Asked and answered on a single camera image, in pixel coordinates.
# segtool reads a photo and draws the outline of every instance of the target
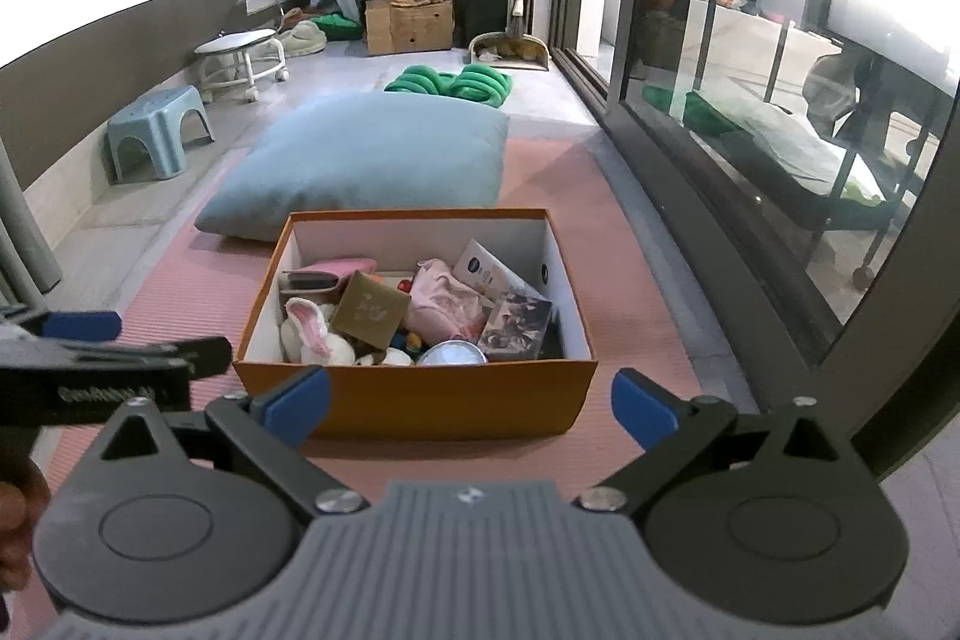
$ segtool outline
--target bed wheel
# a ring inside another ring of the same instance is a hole
[[[853,283],[853,287],[860,292],[865,292],[875,278],[874,271],[870,266],[858,266],[856,269],[853,269],[853,274],[851,274],[850,282]]]

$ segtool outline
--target pink pouch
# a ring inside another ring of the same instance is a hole
[[[440,259],[421,261],[418,266],[403,325],[428,345],[447,339],[477,342],[487,324],[479,293],[455,280]]]
[[[310,266],[301,266],[301,268],[291,271],[335,274],[340,278],[335,290],[342,290],[354,272],[370,274],[375,269],[376,261],[373,261],[372,258],[339,258],[334,261],[318,261],[317,263],[311,263]]]

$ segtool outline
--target bunny ear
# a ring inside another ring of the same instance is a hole
[[[318,356],[328,359],[330,348],[326,344],[326,321],[320,308],[309,299],[294,297],[287,300],[286,311],[293,321],[301,342]]]

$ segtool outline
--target dustpan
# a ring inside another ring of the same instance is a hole
[[[523,31],[524,0],[507,0],[507,28],[482,33],[470,42],[470,61],[496,68],[550,71],[546,44]]]

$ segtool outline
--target blue cushion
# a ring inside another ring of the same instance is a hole
[[[264,132],[196,226],[275,242],[294,212],[491,207],[506,140],[506,115],[459,98],[327,97]]]

